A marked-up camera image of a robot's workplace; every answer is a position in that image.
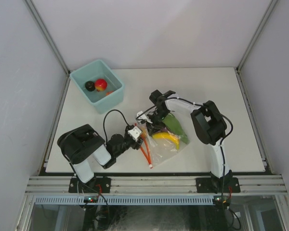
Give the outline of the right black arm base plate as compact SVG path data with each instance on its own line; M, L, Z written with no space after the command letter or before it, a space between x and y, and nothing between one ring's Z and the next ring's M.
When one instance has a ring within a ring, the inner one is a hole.
M229 180L213 180L213 178L196 178L196 187L198 193L240 193L241 188L238 178Z

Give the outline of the yellow fake banana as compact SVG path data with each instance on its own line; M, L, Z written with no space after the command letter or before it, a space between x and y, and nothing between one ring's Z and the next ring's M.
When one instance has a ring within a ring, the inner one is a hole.
M179 150L180 148L180 139L173 135L172 133L168 133L168 132L159 132L159 133L155 133L152 135L153 139L165 139L165 140L169 140L172 143L175 144L175 148L176 150Z

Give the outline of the clear zip top bag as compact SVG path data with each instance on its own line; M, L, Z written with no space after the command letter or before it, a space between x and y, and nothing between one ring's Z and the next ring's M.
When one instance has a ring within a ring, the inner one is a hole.
M148 130L146 123L140 124L137 122L136 125L142 130L144 143L140 147L140 150L144 154L150 169L161 165L172 157L175 157L187 146L187 144L180 140L180 148L179 150L176 150L175 144L171 141L152 138L152 135L158 133L158 130Z

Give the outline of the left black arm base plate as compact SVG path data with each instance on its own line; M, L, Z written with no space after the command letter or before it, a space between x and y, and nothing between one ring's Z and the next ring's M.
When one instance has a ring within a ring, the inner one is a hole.
M111 178L93 178L87 183L83 183L78 178L73 177L70 180L69 193L110 193Z

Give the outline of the teal plastic bin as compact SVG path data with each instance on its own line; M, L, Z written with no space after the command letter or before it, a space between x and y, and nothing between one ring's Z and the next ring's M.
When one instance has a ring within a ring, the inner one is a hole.
M95 60L71 72L70 78L99 114L123 102L125 85L103 60Z

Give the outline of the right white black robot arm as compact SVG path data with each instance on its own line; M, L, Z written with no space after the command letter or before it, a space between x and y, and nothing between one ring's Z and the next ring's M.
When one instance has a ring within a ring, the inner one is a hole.
M233 131L232 122L220 113L216 104L207 101L203 104L183 99L172 90L161 93L155 90L149 96L155 109L152 113L144 113L149 119L146 122L148 134L153 136L162 130L186 140L189 139L174 112L185 115L192 120L198 139L210 148L210 178L215 193L223 193L232 179L232 170L227 165L224 154L224 140Z

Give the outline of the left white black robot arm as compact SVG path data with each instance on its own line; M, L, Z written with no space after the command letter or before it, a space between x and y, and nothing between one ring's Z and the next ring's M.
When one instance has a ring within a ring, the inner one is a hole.
M101 167L108 169L117 158L130 148L140 149L142 130L136 125L127 125L125 134L114 134L105 141L90 125L71 130L57 141L63 157L68 161L84 192L92 192L96 181L90 161L94 159Z

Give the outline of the red fake apple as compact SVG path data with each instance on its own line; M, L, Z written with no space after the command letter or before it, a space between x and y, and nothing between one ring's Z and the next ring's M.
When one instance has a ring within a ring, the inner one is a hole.
M97 92L106 90L107 86L108 83L105 79L100 78L95 81L95 89Z

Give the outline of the dark purple fake eggplant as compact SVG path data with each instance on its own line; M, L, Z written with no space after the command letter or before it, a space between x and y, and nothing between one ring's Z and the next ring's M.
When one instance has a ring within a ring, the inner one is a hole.
M85 83L85 89L90 92L95 91L95 83L93 81L87 81Z

